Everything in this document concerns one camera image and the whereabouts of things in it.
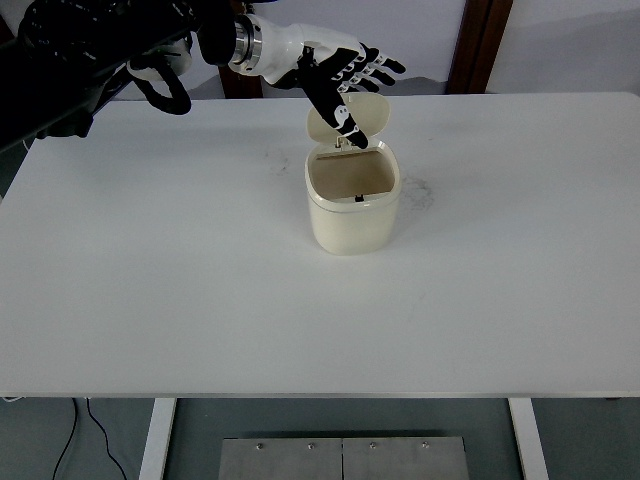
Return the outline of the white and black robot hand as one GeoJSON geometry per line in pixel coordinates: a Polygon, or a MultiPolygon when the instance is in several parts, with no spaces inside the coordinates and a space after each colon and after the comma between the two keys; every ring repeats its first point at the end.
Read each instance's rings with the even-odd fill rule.
{"type": "Polygon", "coordinates": [[[263,23],[263,57],[257,72],[276,88],[301,89],[321,118],[351,144],[365,149],[368,139],[343,95],[395,84],[403,64],[356,37],[306,24],[263,23]]]}

